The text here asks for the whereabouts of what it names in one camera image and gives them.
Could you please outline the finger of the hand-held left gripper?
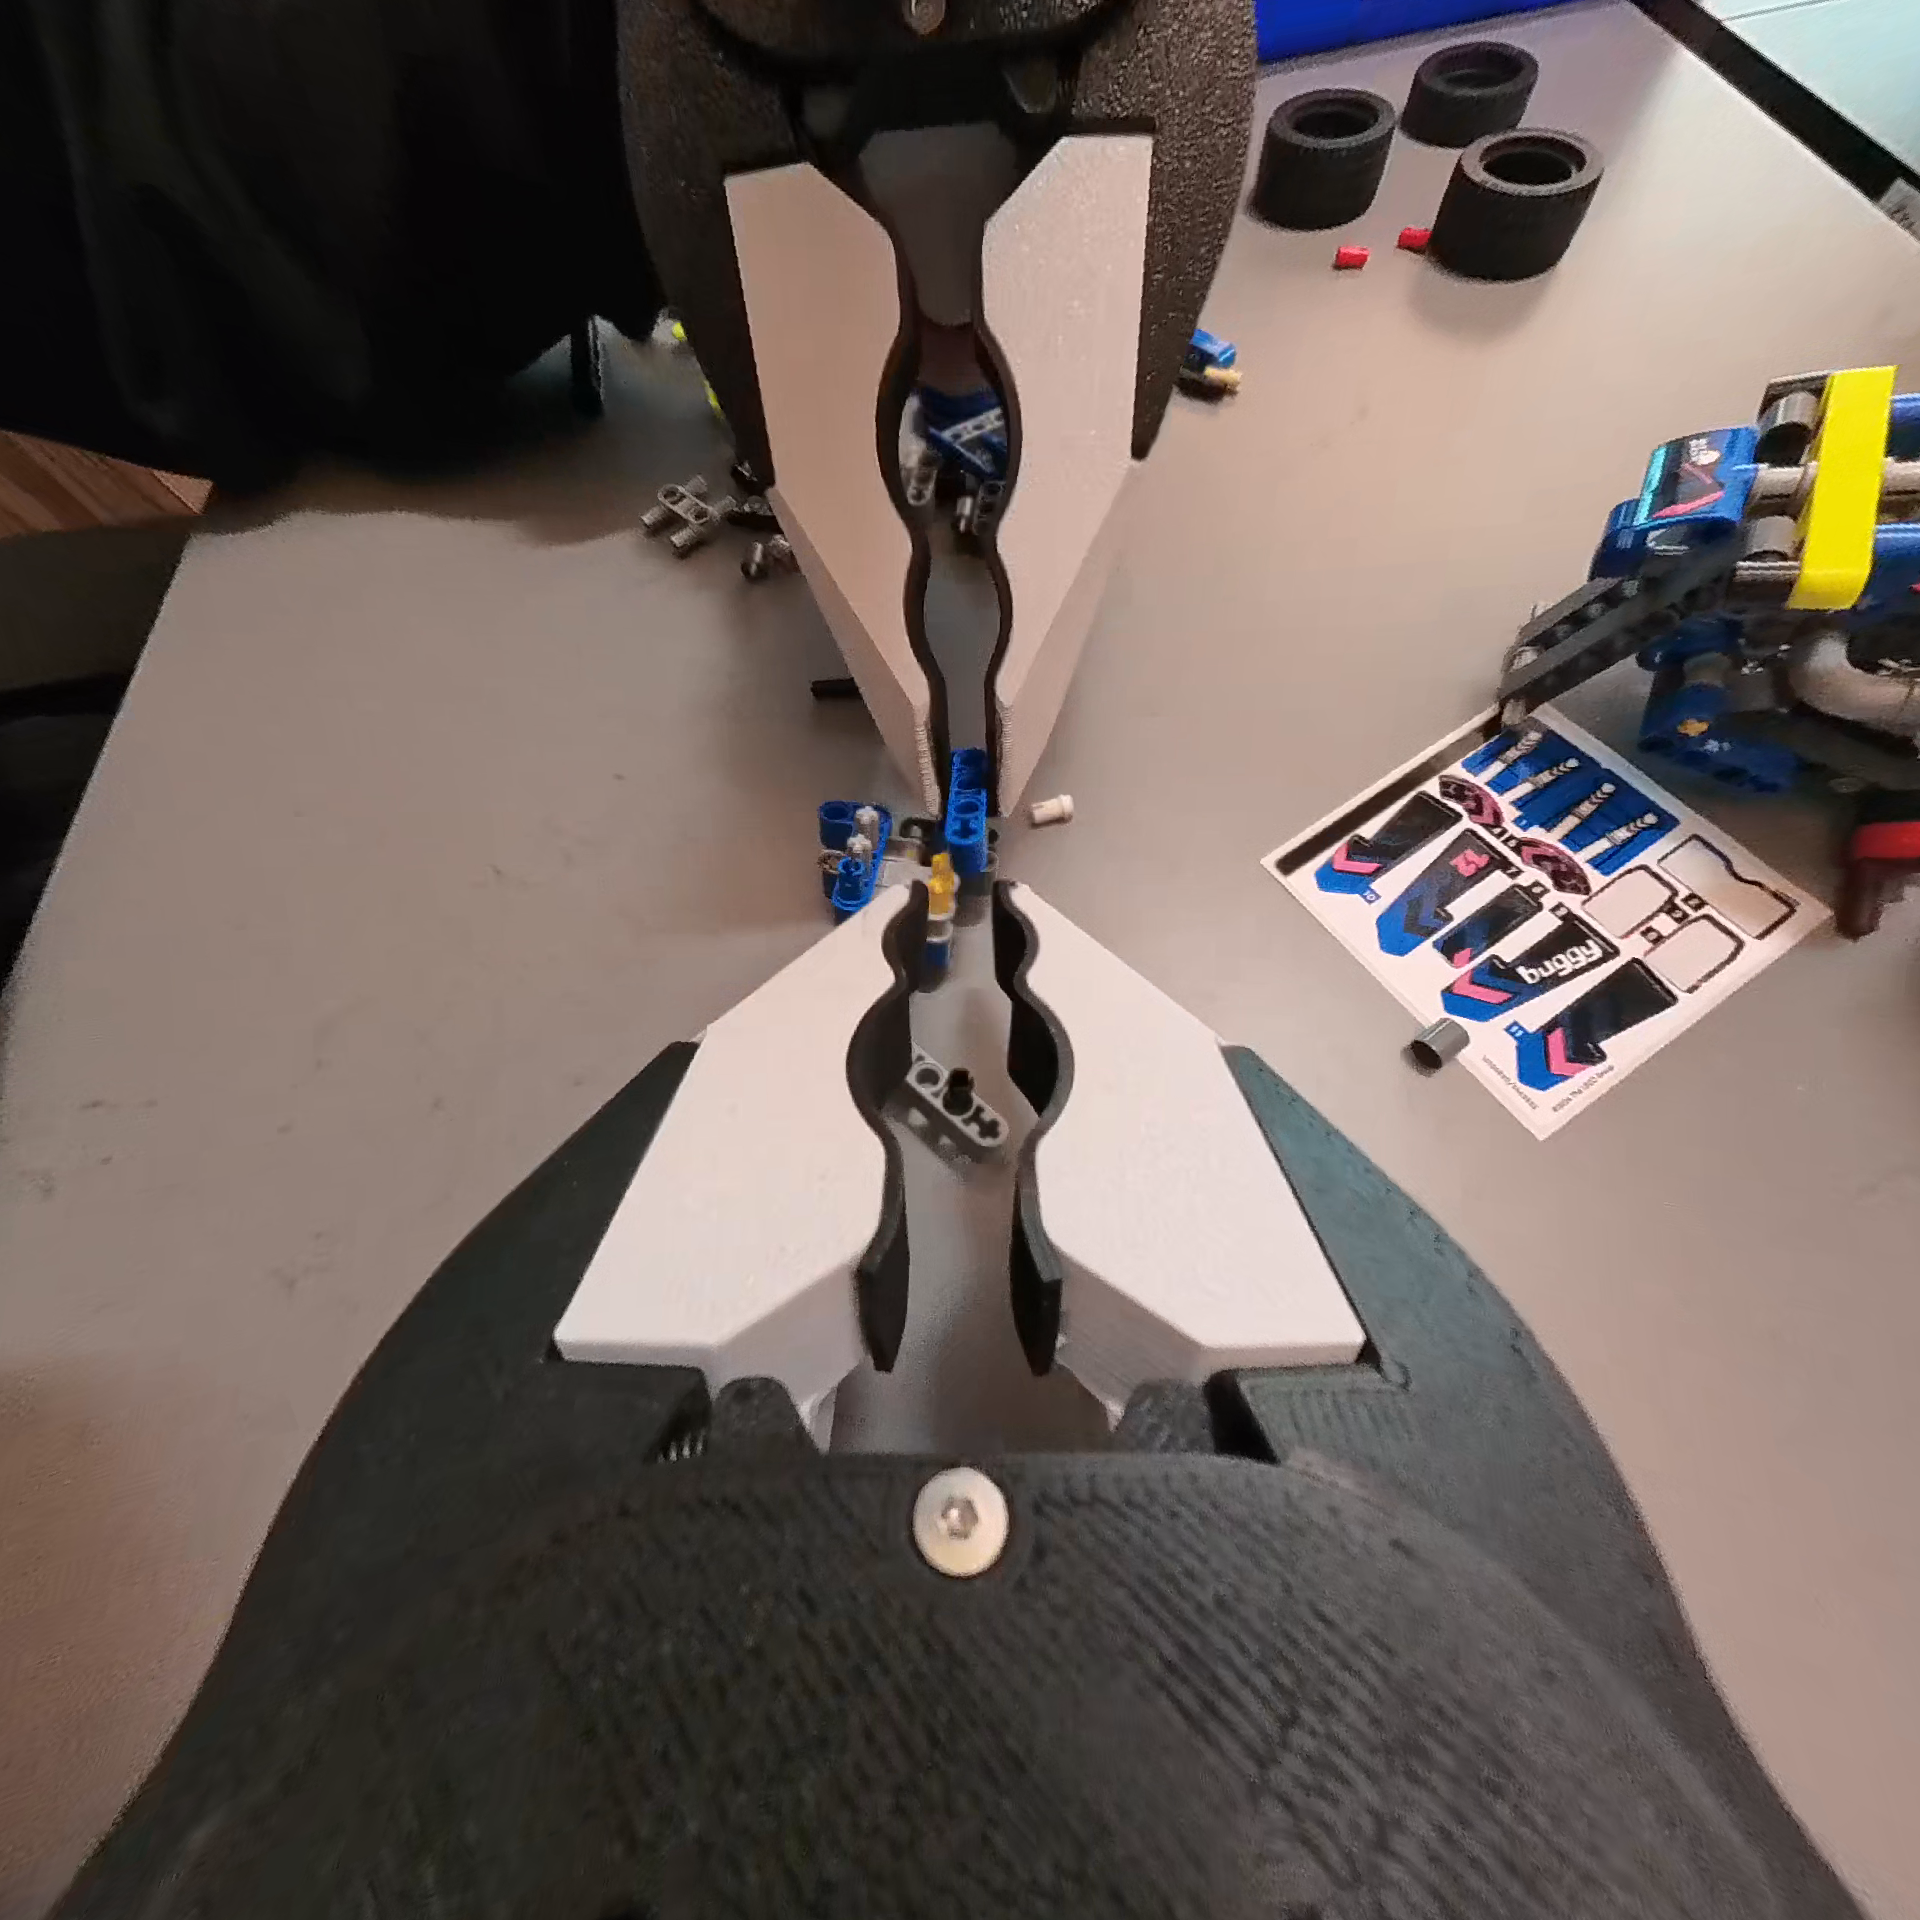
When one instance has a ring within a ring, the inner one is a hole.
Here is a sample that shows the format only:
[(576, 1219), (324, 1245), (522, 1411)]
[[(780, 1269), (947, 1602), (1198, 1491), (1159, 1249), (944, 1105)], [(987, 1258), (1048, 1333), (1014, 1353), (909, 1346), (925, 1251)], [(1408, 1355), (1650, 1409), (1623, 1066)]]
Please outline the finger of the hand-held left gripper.
[(1136, 470), (1150, 134), (1068, 134), (980, 238), (978, 317), (1011, 402), (990, 678), (995, 806), (1012, 814), (1063, 714)]
[(887, 226), (808, 162), (726, 180), (771, 451), (771, 498), (807, 587), (922, 811), (944, 800), (944, 677), (925, 637), (931, 554), (899, 427), (909, 291)]

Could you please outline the brown wooden board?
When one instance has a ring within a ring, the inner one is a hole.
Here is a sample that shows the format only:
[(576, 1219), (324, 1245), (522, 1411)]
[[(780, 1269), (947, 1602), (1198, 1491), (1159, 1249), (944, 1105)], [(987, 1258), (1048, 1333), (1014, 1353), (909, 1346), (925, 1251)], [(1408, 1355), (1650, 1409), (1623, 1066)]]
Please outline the brown wooden board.
[(213, 485), (3, 433), (3, 539), (200, 517)]

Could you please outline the blue grey lego sub-assembly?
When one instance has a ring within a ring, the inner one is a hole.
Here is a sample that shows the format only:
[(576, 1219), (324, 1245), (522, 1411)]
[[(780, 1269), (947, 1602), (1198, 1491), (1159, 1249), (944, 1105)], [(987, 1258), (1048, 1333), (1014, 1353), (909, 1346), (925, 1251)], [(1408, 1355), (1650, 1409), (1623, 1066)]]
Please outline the blue grey lego sub-assembly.
[(955, 979), (963, 932), (987, 920), (991, 883), (999, 876), (1002, 822), (966, 810), (966, 828), (980, 828), (976, 872), (944, 838), (941, 822), (907, 816), (877, 800), (827, 800), (819, 806), (816, 867), (835, 921), (850, 920), (888, 888), (918, 883), (927, 896), (927, 928), (922, 937), (917, 996), (907, 1016), (907, 1070), (888, 1096), (888, 1112), (907, 1136), (954, 1165), (991, 1169), (1005, 1162), (1018, 1130), (995, 1106), (995, 1092), (960, 1059), (958, 1041), (941, 1021), (925, 1030), (924, 1016), (940, 1016), (940, 995)]

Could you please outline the pile of loose lego pieces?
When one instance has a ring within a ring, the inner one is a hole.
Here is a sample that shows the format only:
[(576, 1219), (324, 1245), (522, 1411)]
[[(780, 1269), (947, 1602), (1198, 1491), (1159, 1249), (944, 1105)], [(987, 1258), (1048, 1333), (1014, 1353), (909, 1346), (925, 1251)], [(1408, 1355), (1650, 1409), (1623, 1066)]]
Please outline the pile of loose lego pieces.
[[(1222, 401), (1239, 387), (1237, 342), (1198, 328), (1184, 349), (1174, 388), (1199, 401)], [(978, 552), (997, 533), (1011, 461), (1005, 414), (995, 392), (941, 392), (927, 384), (912, 392), (899, 440), (903, 498), (922, 518), (940, 507), (949, 509), (950, 533), (963, 552)], [(662, 539), (684, 560), (731, 528), (747, 537), (739, 560), (746, 580), (760, 582), (797, 572), (797, 552), (757, 470), (733, 461), (730, 480), (731, 492), (714, 492), (699, 473), (660, 486), (656, 504), (640, 515), (640, 530)]]

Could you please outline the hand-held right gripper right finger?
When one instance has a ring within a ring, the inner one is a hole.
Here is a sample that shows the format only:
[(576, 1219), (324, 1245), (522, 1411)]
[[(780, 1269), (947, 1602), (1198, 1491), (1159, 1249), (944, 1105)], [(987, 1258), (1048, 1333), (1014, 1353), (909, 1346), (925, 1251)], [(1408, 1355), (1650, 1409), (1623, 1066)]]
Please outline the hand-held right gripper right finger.
[(1148, 1388), (1351, 1369), (1370, 1346), (1222, 1038), (1031, 884), (991, 896), (1014, 1164), (1011, 1294), (1035, 1377), (1120, 1429)]

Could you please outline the lego sticker sheet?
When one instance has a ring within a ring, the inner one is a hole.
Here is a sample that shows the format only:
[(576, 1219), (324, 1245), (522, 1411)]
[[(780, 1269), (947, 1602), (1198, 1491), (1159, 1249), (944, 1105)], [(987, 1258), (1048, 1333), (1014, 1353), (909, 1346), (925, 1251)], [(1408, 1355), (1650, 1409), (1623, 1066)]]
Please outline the lego sticker sheet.
[(1660, 780), (1542, 708), (1442, 736), (1263, 872), (1548, 1141), (1832, 913)]

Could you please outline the blue L-shaped lego liftarm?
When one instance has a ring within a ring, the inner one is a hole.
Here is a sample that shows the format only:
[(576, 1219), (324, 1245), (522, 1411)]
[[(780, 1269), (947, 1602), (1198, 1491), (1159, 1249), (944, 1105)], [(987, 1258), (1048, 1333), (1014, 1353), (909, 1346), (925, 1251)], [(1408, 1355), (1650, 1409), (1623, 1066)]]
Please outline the blue L-shaped lego liftarm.
[(982, 747), (955, 750), (949, 761), (944, 850), (963, 896), (982, 896), (991, 890), (997, 841), (991, 757)]

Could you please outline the partly built lego car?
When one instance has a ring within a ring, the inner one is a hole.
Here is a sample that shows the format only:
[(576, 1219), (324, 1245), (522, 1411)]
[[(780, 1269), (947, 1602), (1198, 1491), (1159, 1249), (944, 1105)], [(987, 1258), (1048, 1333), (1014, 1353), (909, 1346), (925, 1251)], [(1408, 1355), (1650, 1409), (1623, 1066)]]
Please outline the partly built lego car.
[(1750, 422), (1656, 446), (1589, 580), (1506, 649), (1502, 724), (1623, 661), (1648, 674), (1644, 752), (1853, 800), (1835, 926), (1875, 932), (1918, 868), (1918, 397), (1896, 369), (1787, 374)]

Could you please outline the black lego tyre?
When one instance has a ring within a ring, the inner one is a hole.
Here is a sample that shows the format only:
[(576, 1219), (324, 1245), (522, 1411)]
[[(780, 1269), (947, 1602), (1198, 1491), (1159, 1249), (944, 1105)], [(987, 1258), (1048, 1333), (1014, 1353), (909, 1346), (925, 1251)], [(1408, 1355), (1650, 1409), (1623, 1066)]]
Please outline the black lego tyre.
[(1397, 108), (1363, 88), (1284, 98), (1263, 124), (1250, 212), (1286, 230), (1356, 221), (1376, 200), (1397, 130)]
[(1533, 53), (1502, 38), (1470, 38), (1437, 48), (1413, 72), (1399, 113), (1403, 138), (1439, 150), (1512, 130), (1538, 84)]
[(1467, 282), (1528, 282), (1568, 253), (1602, 180), (1583, 134), (1510, 128), (1470, 144), (1431, 219), (1427, 253)]

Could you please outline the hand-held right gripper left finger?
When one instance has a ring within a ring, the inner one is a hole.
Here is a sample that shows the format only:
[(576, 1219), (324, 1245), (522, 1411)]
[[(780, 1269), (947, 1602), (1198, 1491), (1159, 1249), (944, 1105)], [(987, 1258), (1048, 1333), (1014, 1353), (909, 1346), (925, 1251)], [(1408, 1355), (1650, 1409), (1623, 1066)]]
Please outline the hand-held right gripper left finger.
[(566, 1302), (572, 1362), (775, 1381), (819, 1445), (842, 1382), (894, 1369), (907, 1300), (900, 1142), (927, 890), (885, 888), (699, 1036)]

